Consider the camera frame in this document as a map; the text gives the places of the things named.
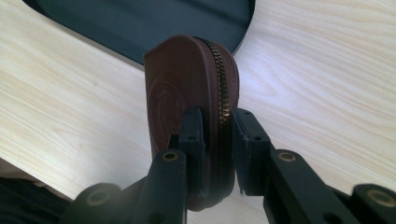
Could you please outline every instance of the metal zipper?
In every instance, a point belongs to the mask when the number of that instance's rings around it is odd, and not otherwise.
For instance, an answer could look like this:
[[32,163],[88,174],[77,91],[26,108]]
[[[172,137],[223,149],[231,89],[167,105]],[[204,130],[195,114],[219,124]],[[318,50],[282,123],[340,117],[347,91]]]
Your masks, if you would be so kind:
[[218,100],[219,100],[219,141],[218,141],[218,150],[219,150],[219,163],[220,163],[220,170],[219,170],[219,177],[220,177],[220,187],[222,188],[224,183],[224,166],[228,166],[230,164],[224,164],[230,155],[225,155],[228,152],[229,139],[231,139],[231,108],[230,108],[230,98],[228,92],[228,84],[227,84],[227,77],[224,68],[224,62],[221,58],[219,50],[216,46],[208,40],[202,39],[200,37],[195,37],[205,43],[210,52],[212,53],[213,59],[215,60],[216,65],[216,74],[218,80]]

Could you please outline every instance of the light wood surface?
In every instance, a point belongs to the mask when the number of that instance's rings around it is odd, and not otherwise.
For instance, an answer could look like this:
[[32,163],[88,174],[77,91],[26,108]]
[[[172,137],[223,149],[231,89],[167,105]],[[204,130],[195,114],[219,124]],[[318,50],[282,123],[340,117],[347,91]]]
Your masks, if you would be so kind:
[[[0,11],[0,158],[71,198],[146,175],[143,66],[22,1],[0,1]],[[258,0],[235,59],[239,106],[277,148],[344,192],[396,190],[394,0]],[[189,223],[266,223],[262,198],[238,191]]]

